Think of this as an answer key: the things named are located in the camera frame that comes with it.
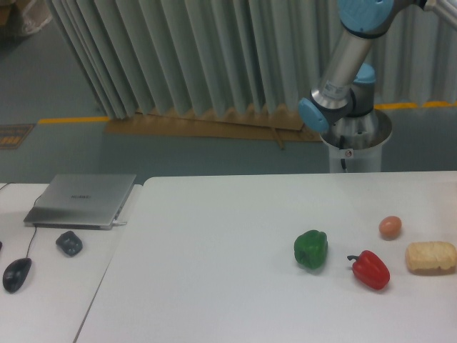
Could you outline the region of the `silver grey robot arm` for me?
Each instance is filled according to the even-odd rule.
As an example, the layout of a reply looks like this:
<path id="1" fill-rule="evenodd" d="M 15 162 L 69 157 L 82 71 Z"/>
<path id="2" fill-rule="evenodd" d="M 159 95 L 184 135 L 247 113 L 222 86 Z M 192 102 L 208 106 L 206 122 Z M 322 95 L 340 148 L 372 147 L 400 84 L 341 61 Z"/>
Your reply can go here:
<path id="1" fill-rule="evenodd" d="M 314 131 L 327 131 L 338 120 L 355 112 L 358 100 L 352 84 L 372 46 L 383 36 L 396 15 L 416 5 L 456 26 L 455 1 L 339 1 L 343 33 L 318 85 L 309 98 L 298 103 L 298 114 Z"/>

